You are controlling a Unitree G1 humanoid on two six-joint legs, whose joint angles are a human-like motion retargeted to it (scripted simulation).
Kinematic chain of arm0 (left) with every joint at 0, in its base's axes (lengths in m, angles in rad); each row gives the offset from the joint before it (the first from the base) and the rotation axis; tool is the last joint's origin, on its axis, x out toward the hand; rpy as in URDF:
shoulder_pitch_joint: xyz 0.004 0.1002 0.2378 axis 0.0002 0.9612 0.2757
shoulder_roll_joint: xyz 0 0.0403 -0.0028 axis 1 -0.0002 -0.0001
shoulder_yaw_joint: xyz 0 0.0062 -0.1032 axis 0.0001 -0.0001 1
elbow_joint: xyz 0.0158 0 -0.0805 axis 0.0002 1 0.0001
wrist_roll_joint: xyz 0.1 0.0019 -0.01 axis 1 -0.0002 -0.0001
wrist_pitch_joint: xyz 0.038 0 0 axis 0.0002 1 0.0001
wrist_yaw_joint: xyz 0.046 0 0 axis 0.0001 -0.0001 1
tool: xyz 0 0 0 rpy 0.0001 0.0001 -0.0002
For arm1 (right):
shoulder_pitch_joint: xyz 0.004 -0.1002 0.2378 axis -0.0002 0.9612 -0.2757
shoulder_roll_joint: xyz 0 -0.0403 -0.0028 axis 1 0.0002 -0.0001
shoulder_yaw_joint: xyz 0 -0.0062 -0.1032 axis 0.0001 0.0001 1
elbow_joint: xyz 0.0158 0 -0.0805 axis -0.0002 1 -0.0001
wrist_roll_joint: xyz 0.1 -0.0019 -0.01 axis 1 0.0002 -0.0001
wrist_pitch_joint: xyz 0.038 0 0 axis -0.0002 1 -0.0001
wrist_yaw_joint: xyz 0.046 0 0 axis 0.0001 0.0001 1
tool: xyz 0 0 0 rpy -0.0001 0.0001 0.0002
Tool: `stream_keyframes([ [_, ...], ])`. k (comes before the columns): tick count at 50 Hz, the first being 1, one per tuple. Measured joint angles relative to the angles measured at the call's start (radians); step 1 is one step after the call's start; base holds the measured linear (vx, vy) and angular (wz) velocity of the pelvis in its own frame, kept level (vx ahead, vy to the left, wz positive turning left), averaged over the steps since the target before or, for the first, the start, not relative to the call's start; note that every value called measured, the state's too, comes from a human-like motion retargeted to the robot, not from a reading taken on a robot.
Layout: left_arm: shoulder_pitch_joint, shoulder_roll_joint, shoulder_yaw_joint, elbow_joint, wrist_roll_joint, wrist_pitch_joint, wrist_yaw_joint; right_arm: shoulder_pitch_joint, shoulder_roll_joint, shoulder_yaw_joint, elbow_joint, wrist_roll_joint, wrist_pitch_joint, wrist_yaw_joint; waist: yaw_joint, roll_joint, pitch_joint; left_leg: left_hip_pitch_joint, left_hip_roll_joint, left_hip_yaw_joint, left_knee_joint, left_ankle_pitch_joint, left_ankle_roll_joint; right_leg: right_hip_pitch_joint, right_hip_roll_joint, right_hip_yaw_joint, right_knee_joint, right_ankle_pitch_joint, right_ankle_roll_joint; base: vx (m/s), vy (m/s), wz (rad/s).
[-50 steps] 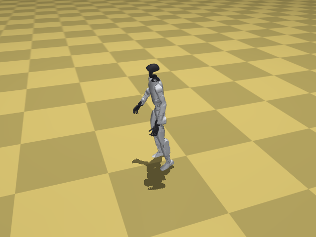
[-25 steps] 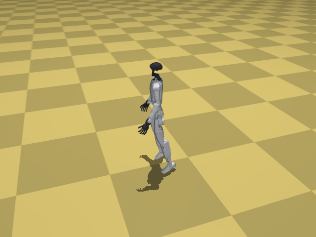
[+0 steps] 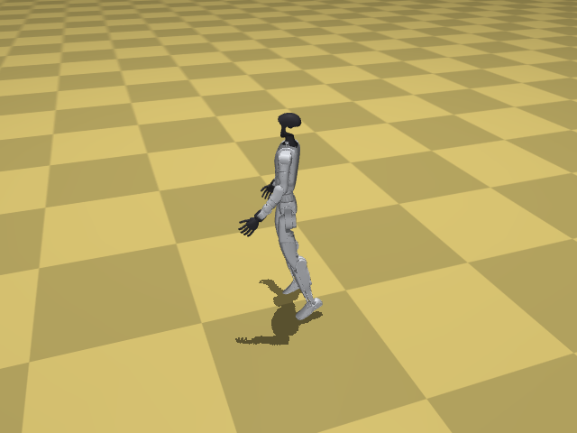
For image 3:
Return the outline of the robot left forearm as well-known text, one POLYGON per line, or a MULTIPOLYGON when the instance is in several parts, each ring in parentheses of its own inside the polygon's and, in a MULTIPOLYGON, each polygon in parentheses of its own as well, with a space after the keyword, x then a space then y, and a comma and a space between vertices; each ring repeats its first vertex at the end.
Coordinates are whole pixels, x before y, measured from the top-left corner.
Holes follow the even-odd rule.
POLYGON ((268 214, 270 214, 272 209, 280 203, 283 193, 284 189, 281 186, 275 187, 273 193, 270 195, 269 200, 262 207, 261 212, 257 215, 260 220, 264 219, 268 214))

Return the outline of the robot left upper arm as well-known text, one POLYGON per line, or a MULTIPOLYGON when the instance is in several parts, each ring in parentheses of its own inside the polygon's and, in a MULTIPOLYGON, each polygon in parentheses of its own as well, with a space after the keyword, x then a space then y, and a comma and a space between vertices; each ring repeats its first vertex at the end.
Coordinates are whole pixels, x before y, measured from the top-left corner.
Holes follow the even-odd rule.
POLYGON ((281 186, 284 189, 283 195, 285 195, 288 191, 289 169, 290 169, 291 163, 292 163, 291 151, 287 151, 287 150, 281 151, 281 153, 279 154, 279 157, 278 157, 279 185, 277 185, 277 186, 281 186))

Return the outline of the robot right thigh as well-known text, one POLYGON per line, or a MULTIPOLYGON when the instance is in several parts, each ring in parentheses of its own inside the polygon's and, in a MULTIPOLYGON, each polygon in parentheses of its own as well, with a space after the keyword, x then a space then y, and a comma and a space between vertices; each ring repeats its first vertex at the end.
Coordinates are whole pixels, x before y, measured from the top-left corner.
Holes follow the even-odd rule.
MULTIPOLYGON (((277 235, 278 235, 278 224, 279 224, 279 217, 282 216, 282 214, 279 212, 279 204, 277 204, 276 206, 276 211, 275 211, 275 227, 276 227, 276 231, 277 231, 277 235)), ((278 235, 279 237, 279 235, 278 235)), ((298 249, 298 241, 296 240, 296 247, 298 249)))

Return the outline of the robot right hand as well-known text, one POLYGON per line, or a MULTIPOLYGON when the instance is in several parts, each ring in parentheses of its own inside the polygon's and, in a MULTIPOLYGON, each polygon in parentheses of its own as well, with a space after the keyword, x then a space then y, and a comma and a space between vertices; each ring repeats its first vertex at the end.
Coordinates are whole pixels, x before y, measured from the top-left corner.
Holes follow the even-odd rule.
POLYGON ((275 188, 274 186, 272 186, 272 183, 273 183, 273 182, 274 182, 274 180, 272 180, 272 182, 271 182, 268 186, 265 186, 265 187, 263 187, 263 188, 261 189, 261 191, 263 191, 263 190, 265 189, 264 192, 263 192, 263 194, 262 194, 262 196, 261 196, 262 198, 263 198, 264 194, 266 193, 266 191, 268 190, 268 192, 266 193, 266 196, 265 196, 264 199, 266 199, 266 197, 268 196, 268 194, 269 194, 269 192, 270 192, 269 197, 268 197, 268 200, 269 200, 270 195, 271 195, 271 193, 273 192, 273 190, 274 190, 274 188, 275 188))

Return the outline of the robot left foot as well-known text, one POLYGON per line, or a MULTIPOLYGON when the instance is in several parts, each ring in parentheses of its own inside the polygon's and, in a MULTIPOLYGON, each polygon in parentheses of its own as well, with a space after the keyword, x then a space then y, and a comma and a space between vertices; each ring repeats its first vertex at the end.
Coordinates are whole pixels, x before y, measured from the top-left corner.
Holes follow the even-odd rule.
MULTIPOLYGON (((323 302, 319 298, 314 298, 314 304, 309 307, 307 304, 296 314, 297 320, 302 320, 309 315, 311 315, 316 309, 320 308, 323 305, 323 302)), ((313 303, 313 302, 312 302, 313 303)))

